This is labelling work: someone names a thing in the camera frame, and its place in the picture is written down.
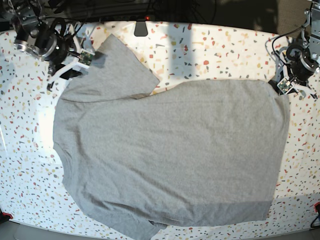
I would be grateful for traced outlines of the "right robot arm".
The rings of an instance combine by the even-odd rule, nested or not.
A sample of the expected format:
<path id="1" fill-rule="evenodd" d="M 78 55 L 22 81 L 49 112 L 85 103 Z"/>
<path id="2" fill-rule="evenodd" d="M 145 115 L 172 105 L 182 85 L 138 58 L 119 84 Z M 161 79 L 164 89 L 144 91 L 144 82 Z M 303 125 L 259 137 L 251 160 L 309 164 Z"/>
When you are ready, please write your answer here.
<path id="1" fill-rule="evenodd" d="M 48 62 L 48 85 L 51 91 L 59 78 L 68 80 L 88 69 L 94 54 L 85 50 L 77 38 L 79 28 L 61 17 L 51 23 L 40 0 L 2 0 L 0 16 L 12 24 L 16 32 L 14 46 L 39 61 Z"/>

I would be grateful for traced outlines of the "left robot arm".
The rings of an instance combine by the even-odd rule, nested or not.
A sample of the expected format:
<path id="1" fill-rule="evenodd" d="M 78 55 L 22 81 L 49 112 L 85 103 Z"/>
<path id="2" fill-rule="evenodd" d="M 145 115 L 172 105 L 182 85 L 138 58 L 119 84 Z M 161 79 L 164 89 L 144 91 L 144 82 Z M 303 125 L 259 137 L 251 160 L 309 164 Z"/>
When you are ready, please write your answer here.
<path id="1" fill-rule="evenodd" d="M 272 39 L 270 55 L 275 57 L 276 75 L 268 83 L 279 95 L 304 93 L 317 99 L 309 78 L 320 72 L 320 2 L 313 0 L 310 7 L 304 10 L 304 15 L 304 24 Z M 300 32 L 300 37 L 276 50 L 277 40 L 296 32 Z"/>

